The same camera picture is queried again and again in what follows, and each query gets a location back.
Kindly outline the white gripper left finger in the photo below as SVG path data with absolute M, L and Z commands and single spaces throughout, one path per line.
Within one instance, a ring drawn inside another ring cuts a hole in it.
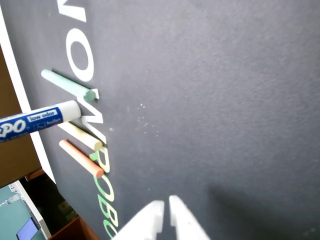
M 154 200 L 142 208 L 114 237 L 114 240 L 156 240 L 162 232 L 165 203 Z

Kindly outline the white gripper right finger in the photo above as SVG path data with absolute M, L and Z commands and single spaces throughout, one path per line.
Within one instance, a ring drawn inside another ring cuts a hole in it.
M 169 197 L 170 225 L 175 227 L 177 240 L 209 240 L 187 205 L 177 196 Z

